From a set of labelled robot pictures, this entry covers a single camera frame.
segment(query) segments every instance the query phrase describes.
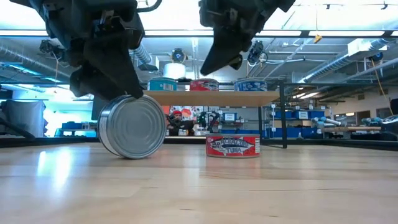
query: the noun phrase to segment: poster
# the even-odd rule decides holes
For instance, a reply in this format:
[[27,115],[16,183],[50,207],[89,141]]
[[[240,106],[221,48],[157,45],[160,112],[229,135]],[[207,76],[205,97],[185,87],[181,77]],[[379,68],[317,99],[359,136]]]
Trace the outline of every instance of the poster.
[[175,110],[181,111],[183,121],[196,121],[197,116],[199,116],[200,113],[203,112],[203,106],[171,106],[170,114],[172,114]]

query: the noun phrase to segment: tuna can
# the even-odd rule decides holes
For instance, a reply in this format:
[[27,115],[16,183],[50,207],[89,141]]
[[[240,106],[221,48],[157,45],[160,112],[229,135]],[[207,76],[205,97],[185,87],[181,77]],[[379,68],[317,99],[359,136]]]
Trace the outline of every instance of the tuna can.
[[219,83],[211,78],[200,78],[192,80],[189,86],[190,91],[218,91]]
[[151,97],[113,99],[98,119],[98,137],[113,154],[142,159],[155,153],[166,135],[162,107]]
[[157,77],[149,80],[148,90],[163,90],[175,91],[177,90],[177,81],[172,78]]
[[222,158],[260,156],[259,134],[207,134],[206,155]]
[[267,91],[267,83],[262,80],[245,78],[234,84],[235,91]]

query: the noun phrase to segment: cable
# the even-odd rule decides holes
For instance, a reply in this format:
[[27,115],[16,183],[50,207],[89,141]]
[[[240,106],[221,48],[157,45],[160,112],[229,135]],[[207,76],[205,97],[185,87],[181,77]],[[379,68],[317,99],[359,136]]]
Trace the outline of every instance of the cable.
[[390,109],[391,116],[392,116],[392,115],[394,115],[394,113],[392,112],[391,102],[390,102],[389,99],[387,99],[387,96],[386,96],[386,94],[384,93],[383,87],[381,86],[381,82],[380,82],[380,79],[379,79],[379,74],[377,74],[377,70],[375,70],[374,72],[376,73],[376,78],[377,78],[377,82],[379,82],[380,90],[381,90],[383,96],[385,97],[385,99],[388,101],[388,107],[389,107],[389,109]]
[[54,52],[51,52],[51,53],[52,53],[52,55],[55,57],[55,59],[56,59],[56,61],[57,61],[57,65],[55,66],[55,80],[54,80],[54,84],[55,84],[55,87],[58,87],[58,85],[57,85],[57,77],[58,77],[58,64],[59,64],[59,62],[58,62],[58,58],[55,56],[55,53],[54,53]]
[[262,53],[264,53],[264,54],[266,55],[266,60],[265,60],[265,62],[268,62],[268,54],[267,54],[267,52],[263,51]]

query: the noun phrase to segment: can label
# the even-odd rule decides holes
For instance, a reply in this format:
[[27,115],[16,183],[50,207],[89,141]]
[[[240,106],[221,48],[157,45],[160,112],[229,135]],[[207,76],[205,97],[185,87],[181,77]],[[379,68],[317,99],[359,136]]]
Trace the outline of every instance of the can label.
[[218,91],[218,83],[211,80],[195,80],[191,82],[189,89],[195,91]]
[[260,155],[259,136],[207,136],[206,153],[210,156],[254,157]]

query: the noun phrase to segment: fluorescent light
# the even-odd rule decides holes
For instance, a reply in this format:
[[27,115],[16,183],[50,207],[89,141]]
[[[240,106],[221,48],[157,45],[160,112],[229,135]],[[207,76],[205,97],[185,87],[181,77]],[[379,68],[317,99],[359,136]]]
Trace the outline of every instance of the fluorescent light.
[[50,78],[50,77],[43,78],[43,79],[50,80],[50,81],[53,81],[53,82],[61,82],[60,80],[56,80],[56,79]]
[[302,96],[300,99],[307,99],[307,98],[309,98],[309,97],[315,96],[316,94],[318,94],[318,93],[310,93],[310,94],[308,94],[308,95],[306,95],[306,96]]
[[[146,30],[147,37],[151,36],[213,36],[213,30]],[[309,36],[315,37],[317,34],[325,37],[345,36],[345,37],[379,37],[385,31],[382,30],[320,30],[310,31]],[[300,30],[262,30],[257,37],[298,37],[302,34]],[[46,30],[0,30],[0,36],[32,36],[48,37]],[[394,31],[391,36],[398,36],[398,31]]]
[[145,36],[163,36],[163,35],[170,35],[170,36],[191,36],[191,35],[199,35],[199,36],[207,36],[213,35],[212,30],[146,30]]
[[46,30],[0,30],[0,36],[48,37]]
[[301,35],[299,30],[263,30],[257,36],[292,36],[298,37]]
[[350,37],[350,36],[360,36],[360,37],[379,37],[384,34],[384,31],[310,31],[309,36],[310,37],[315,37],[316,35],[321,35],[321,36],[330,36],[330,37],[336,37],[336,36],[345,36],[345,37]]
[[301,93],[301,94],[298,94],[298,95],[296,95],[296,96],[293,96],[293,99],[300,98],[300,97],[302,97],[303,95],[305,95],[305,93]]

